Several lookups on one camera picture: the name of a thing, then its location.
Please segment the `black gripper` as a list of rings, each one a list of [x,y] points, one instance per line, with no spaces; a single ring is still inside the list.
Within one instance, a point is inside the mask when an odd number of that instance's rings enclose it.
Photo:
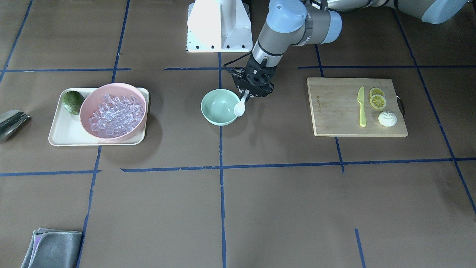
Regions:
[[[240,94],[244,95],[245,102],[249,98],[265,97],[273,92],[274,84],[270,82],[270,79],[275,74],[275,67],[267,67],[267,62],[267,56],[261,63],[250,56],[245,68],[242,70],[236,67],[231,69],[234,83]]]

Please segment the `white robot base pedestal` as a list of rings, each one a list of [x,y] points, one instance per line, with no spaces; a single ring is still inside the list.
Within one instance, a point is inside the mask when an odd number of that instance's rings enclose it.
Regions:
[[[186,51],[249,52],[250,8],[242,0],[196,0],[188,6]]]

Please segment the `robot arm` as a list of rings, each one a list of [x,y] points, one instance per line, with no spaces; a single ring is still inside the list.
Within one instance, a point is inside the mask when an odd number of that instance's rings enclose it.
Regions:
[[[328,44],[343,27],[342,13],[366,7],[390,7],[430,24],[441,24],[456,15],[464,0],[271,0],[266,21],[242,70],[231,68],[240,100],[265,97],[277,65],[289,46]]]

